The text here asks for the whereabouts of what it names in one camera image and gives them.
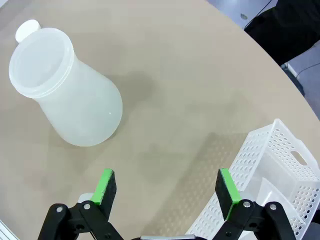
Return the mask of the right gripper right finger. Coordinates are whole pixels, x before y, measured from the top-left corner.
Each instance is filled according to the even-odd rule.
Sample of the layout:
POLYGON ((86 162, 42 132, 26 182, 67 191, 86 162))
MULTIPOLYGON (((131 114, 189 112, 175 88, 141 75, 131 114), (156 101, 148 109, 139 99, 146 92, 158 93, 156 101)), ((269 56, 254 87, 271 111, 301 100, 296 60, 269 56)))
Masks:
POLYGON ((294 240, 290 221, 283 206, 271 201, 264 206, 243 199, 227 168, 220 168, 215 193, 224 223, 214 240, 238 240, 244 231, 252 232, 258 240, 294 240))

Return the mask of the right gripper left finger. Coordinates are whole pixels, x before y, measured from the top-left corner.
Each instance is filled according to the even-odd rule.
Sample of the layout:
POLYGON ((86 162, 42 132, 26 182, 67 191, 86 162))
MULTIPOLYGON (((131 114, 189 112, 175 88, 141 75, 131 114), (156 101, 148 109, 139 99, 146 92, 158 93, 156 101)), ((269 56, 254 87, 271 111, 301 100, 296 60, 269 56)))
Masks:
POLYGON ((50 206, 38 239, 76 240, 80 234, 90 233, 95 240, 122 240, 123 237, 109 222, 116 192, 115 172, 107 168, 89 200, 70 208, 63 203, 50 206))

